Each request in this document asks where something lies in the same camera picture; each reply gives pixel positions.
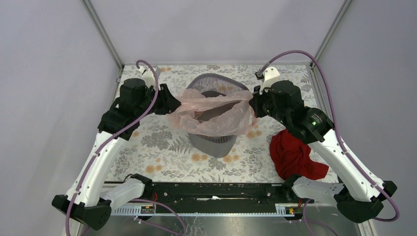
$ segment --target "red cloth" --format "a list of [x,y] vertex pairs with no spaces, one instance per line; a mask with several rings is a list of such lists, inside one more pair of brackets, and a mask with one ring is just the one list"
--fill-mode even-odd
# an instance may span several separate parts
[[278,175],[286,180],[292,174],[300,174],[309,179],[324,178],[328,166],[310,159],[311,148],[292,136],[287,129],[273,136],[269,145],[271,159]]

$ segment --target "plastic bag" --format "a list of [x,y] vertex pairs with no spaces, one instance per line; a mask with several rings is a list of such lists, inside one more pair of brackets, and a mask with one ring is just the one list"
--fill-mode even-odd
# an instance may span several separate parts
[[248,90],[205,97],[196,89],[185,89],[177,97],[181,106],[167,115],[168,122],[190,134],[210,137],[247,134],[257,121],[249,105],[251,98]]

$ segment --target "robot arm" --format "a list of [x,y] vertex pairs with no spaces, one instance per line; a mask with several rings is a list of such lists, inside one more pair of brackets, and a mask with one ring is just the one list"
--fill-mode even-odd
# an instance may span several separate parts
[[[127,129],[107,143],[97,155],[97,148],[108,138],[132,123],[145,112],[155,95],[155,80],[153,73],[144,67],[139,70],[140,79],[128,79],[120,86],[120,97],[116,98],[110,109],[102,116],[98,133],[91,153],[79,176],[65,195],[56,195],[52,206],[66,214],[71,196],[75,197],[70,217],[98,230],[107,222],[111,210],[117,209],[130,200],[138,197],[149,198],[152,194],[152,180],[140,175],[132,176],[125,183],[102,193],[105,178],[114,162],[115,157],[129,141],[139,123]],[[174,111],[181,103],[168,90],[166,84],[159,85],[156,102],[149,113],[165,115]],[[81,188],[77,190],[82,176],[85,175]]]
[[[310,198],[337,207],[350,220],[361,223],[376,217],[385,197],[359,172],[338,143],[333,122],[317,108],[304,105],[300,89],[290,81],[280,81],[279,72],[268,67],[262,75],[262,86],[254,88],[249,104],[256,117],[270,116],[282,123],[296,138],[309,145],[337,173],[343,183],[323,183],[295,176],[286,184],[300,198]],[[392,196],[396,186],[374,175],[344,144],[347,151],[371,178]]]

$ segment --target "white wall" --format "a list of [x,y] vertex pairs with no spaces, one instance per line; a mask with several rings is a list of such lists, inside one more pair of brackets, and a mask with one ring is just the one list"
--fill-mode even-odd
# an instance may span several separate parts
[[[92,0],[124,63],[257,62],[315,54],[343,0]],[[309,61],[289,55],[283,61]]]
[[[379,177],[393,180],[401,218],[378,236],[414,235],[416,216],[417,1],[354,1],[321,64],[342,137]],[[393,216],[385,204],[381,214]]]
[[56,236],[118,71],[80,0],[2,0],[0,35],[0,235]]

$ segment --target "floral tablecloth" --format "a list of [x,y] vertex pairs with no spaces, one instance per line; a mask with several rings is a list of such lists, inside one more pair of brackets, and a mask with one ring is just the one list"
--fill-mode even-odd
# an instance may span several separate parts
[[[245,84],[249,89],[260,85],[254,73],[258,65],[160,65],[160,83],[167,84],[177,96],[198,75],[216,73]],[[317,107],[305,65],[276,65],[281,75],[299,86],[306,106]],[[134,65],[127,65],[121,83],[138,78]],[[212,158],[195,149],[187,134],[172,129],[165,116],[149,115],[141,121],[125,148],[116,157],[106,178],[107,181],[123,181],[128,174],[139,173],[153,181],[174,182],[276,182],[281,179],[269,155],[272,136],[284,126],[265,117],[247,135],[238,136],[229,155]],[[325,163],[314,151],[310,158]],[[329,169],[324,182],[337,182],[337,176]]]

